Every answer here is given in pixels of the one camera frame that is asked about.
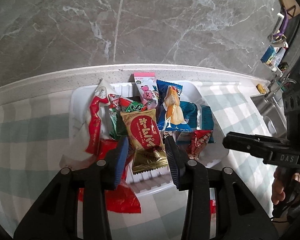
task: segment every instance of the faucet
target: faucet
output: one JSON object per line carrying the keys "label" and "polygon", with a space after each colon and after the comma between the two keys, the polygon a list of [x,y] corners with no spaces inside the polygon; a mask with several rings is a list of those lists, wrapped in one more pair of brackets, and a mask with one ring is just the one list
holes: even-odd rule
{"label": "faucet", "polygon": [[293,79],[286,79],[286,80],[284,80],[281,84],[280,84],[280,86],[278,86],[275,90],[273,90],[273,91],[270,91],[269,93],[267,93],[267,94],[265,94],[265,99],[266,100],[268,100],[268,99],[270,99],[270,98],[273,98],[274,97],[274,95],[285,85],[285,84],[287,84],[287,83],[289,83],[289,82],[291,82],[291,83],[293,83],[293,84],[296,84],[297,82],[295,81],[295,80],[293,80]]}

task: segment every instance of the tile grout line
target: tile grout line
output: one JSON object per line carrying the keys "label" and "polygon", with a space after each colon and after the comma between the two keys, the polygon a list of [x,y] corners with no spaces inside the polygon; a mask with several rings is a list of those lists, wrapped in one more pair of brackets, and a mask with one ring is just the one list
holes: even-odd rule
{"label": "tile grout line", "polygon": [[119,30],[119,22],[120,22],[120,15],[121,15],[121,11],[122,11],[122,3],[123,3],[123,0],[120,0],[119,10],[118,10],[118,13],[117,13],[117,25],[115,26],[113,62],[115,62],[115,53],[116,53],[116,50],[117,50],[117,33],[118,33],[118,30]]}

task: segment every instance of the bread illustration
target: bread illustration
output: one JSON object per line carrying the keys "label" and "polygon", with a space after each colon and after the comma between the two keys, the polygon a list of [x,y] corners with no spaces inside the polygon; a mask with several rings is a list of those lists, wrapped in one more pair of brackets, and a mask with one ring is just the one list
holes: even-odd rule
{"label": "bread illustration", "polygon": [[164,103],[167,107],[166,120],[175,125],[181,124],[184,121],[184,117],[180,107],[178,92],[175,87],[168,87]]}

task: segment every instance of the human hand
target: human hand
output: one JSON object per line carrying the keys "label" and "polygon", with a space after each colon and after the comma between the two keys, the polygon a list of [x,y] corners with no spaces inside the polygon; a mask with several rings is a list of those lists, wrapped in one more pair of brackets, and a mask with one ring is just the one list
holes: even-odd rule
{"label": "human hand", "polygon": [[[283,182],[281,180],[279,180],[279,176],[280,176],[280,168],[276,168],[275,172],[273,174],[274,176],[274,182],[272,184],[272,196],[271,196],[271,201],[274,205],[277,205],[279,203],[279,201],[283,201],[285,199],[285,193],[284,193],[284,185]],[[300,172],[295,173],[292,176],[292,179],[300,182]],[[298,195],[298,197],[295,199],[295,202],[297,202],[298,200],[300,200],[300,194]]]}

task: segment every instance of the pink cartoon character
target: pink cartoon character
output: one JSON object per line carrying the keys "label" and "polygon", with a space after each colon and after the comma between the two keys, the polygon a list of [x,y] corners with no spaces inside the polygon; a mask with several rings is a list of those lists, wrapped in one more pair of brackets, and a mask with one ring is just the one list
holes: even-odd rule
{"label": "pink cartoon character", "polygon": [[142,86],[141,89],[144,92],[142,97],[147,101],[152,101],[152,99],[154,98],[154,94],[151,90],[149,90],[149,87],[148,86]]}

